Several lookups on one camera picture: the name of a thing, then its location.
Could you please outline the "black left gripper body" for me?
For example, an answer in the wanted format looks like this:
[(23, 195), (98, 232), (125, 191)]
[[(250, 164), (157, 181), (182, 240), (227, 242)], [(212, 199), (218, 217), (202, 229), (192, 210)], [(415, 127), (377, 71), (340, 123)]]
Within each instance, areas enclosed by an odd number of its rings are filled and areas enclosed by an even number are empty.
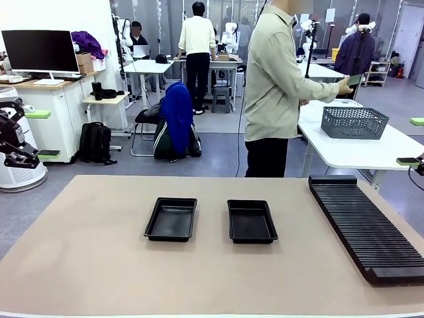
[(18, 149), (25, 145), (25, 136), (18, 121), (22, 113), (15, 113), (11, 118), (0, 113), (0, 149)]

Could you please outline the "black rectangular ESD tray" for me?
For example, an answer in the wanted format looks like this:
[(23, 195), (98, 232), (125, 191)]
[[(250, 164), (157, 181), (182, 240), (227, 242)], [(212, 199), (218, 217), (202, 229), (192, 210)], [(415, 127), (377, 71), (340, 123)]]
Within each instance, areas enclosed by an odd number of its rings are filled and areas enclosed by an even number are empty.
[(229, 238), (234, 244), (272, 244), (278, 240), (267, 201), (227, 201)]
[(159, 197), (144, 236), (152, 241), (188, 242), (192, 237), (197, 199)]

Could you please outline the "person's right forearm beige sleeve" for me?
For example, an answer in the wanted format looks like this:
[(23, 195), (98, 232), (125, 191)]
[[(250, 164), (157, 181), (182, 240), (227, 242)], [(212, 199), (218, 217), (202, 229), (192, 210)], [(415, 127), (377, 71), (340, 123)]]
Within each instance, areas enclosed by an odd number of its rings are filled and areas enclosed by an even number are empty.
[(339, 89), (340, 85), (338, 83), (319, 83), (305, 79), (299, 91), (299, 104), (307, 105), (313, 100), (330, 103), (339, 94)]

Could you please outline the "person's right hand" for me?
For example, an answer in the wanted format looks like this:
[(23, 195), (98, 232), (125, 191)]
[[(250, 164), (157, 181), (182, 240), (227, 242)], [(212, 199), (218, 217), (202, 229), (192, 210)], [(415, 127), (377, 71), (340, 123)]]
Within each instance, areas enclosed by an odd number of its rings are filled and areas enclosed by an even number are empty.
[(350, 95), (353, 89), (348, 85), (350, 76), (345, 76), (342, 80), (337, 82), (339, 87), (338, 96)]

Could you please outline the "white desk with wood top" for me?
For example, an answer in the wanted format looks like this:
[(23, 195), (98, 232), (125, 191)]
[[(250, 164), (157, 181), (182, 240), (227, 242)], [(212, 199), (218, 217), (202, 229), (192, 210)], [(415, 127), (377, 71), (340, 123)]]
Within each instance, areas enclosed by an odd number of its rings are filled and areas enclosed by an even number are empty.
[(101, 74), (91, 72), (78, 81), (53, 86), (35, 85), (33, 80), (13, 85), (26, 104), (37, 111), (50, 112), (47, 119), (28, 119), (38, 149), (60, 151), (59, 157), (44, 158), (45, 162), (74, 163), (83, 124), (98, 120), (83, 101), (90, 97), (91, 83)]

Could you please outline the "black backpack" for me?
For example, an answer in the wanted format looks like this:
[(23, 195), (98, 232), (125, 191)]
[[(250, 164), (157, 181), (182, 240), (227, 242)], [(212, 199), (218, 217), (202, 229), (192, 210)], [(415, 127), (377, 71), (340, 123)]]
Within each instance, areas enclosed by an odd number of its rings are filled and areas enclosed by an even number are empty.
[(116, 164), (111, 159), (111, 129), (100, 122), (85, 123), (82, 125), (79, 140), (79, 159), (86, 163), (103, 164), (105, 166)]

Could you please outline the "small wood-top side table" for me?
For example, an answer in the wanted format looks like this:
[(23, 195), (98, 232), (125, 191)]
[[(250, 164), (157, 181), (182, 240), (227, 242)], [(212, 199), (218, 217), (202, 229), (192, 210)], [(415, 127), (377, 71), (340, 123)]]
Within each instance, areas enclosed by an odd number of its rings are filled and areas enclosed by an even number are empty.
[(90, 95), (89, 97), (83, 100), (83, 104), (85, 105), (85, 114), (87, 115), (87, 121), (89, 123), (93, 122), (93, 119), (91, 116), (91, 110), (93, 108), (96, 108), (97, 106), (100, 106), (100, 109), (99, 109), (100, 120), (104, 125), (106, 125), (106, 117), (103, 111), (103, 107), (106, 105), (117, 106), (119, 110), (120, 118), (121, 118), (121, 125), (123, 127), (121, 130), (112, 129), (111, 136), (125, 137), (130, 139), (132, 134), (128, 131), (129, 124), (127, 121), (126, 109), (125, 109), (125, 106), (123, 105), (123, 103), (126, 102), (128, 97), (129, 97), (128, 91), (125, 91), (123, 95), (118, 95), (112, 99), (96, 100), (94, 95)]

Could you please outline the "black slotted board rack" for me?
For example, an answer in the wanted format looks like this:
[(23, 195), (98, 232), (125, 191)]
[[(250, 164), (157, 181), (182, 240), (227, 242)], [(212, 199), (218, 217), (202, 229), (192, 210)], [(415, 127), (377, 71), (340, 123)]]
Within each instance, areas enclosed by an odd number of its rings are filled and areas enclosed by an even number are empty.
[(424, 256), (359, 188), (354, 176), (309, 176), (309, 189), (365, 280), (424, 286)]

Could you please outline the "person in navy jacket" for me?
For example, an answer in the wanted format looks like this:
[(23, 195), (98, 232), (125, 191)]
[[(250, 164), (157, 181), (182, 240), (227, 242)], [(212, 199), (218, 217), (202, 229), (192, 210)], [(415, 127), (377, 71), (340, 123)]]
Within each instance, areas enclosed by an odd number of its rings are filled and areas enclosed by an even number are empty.
[(368, 13), (359, 14), (354, 27), (355, 33), (348, 35), (336, 56), (334, 70), (346, 76), (363, 75), (371, 65), (375, 51), (372, 28), (359, 29), (361, 25), (370, 24)]

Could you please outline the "black jacket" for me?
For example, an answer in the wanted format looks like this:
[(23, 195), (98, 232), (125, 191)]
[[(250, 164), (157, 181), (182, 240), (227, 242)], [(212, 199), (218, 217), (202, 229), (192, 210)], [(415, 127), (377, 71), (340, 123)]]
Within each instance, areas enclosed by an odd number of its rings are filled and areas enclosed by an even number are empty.
[(162, 119), (162, 104), (157, 103), (148, 109), (143, 109), (135, 118), (135, 124), (158, 125)]

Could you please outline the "silver laptop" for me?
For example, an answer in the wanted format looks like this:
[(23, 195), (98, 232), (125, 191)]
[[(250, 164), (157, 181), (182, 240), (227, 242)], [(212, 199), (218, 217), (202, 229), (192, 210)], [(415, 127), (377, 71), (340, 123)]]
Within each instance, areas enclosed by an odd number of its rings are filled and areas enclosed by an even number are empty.
[(150, 46), (147, 45), (134, 45), (132, 56), (137, 60), (148, 60), (150, 58)]

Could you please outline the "person in beige shirt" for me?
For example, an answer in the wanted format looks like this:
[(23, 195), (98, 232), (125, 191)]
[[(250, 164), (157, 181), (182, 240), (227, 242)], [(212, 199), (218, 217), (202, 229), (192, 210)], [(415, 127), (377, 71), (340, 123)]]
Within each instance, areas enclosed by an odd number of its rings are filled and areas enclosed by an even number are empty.
[(293, 56), (294, 13), (303, 0), (271, 0), (264, 6), (248, 46), (244, 132), (248, 178), (282, 178), (288, 142), (297, 138), (299, 99), (285, 92), (286, 63)]

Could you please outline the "person in cream sweater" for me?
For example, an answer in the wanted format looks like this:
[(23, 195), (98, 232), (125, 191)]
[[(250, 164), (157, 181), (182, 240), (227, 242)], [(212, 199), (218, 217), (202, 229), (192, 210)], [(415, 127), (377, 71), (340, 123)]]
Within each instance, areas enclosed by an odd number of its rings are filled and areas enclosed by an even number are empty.
[(191, 96), (193, 114), (202, 115), (205, 112), (203, 102), (208, 83), (209, 65), (215, 61), (216, 43), (215, 31), (212, 22), (205, 18), (205, 5), (196, 1), (192, 5), (193, 16), (182, 23), (179, 60), (182, 54), (186, 55), (187, 89)]

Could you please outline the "white workbench table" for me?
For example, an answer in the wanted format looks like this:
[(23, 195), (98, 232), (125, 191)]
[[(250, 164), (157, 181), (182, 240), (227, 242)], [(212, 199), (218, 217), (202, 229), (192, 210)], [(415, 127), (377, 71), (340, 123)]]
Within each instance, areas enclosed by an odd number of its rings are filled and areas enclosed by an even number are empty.
[(216, 57), (212, 56), (211, 61), (210, 54), (198, 53), (187, 55), (185, 59), (185, 66), (187, 71), (187, 81), (183, 81), (190, 94), (191, 104), (193, 105), (193, 112), (197, 115), (201, 115), (205, 112), (203, 108), (204, 97), (206, 93), (207, 84), (210, 80), (209, 70), (210, 64), (217, 66), (224, 66), (227, 64), (233, 64), (235, 70), (232, 84), (235, 85), (236, 80), (236, 62), (216, 62)]

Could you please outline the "metal frame chair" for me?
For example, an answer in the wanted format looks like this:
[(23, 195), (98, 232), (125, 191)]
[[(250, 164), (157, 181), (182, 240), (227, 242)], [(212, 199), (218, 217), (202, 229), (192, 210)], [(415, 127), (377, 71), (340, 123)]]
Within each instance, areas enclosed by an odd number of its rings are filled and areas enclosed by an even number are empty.
[(144, 140), (144, 141), (153, 141), (154, 142), (154, 138), (153, 139), (143, 138), (142, 132), (143, 132), (143, 126), (144, 125), (147, 125), (147, 124), (134, 124), (134, 132), (133, 132), (132, 137), (131, 137), (131, 155), (132, 156), (136, 156), (136, 157), (153, 157), (153, 147), (152, 147), (152, 154), (142, 154), (142, 153), (136, 153), (134, 151), (134, 142), (135, 142), (136, 130), (137, 130), (138, 126), (141, 126), (141, 132), (140, 132), (141, 139)]

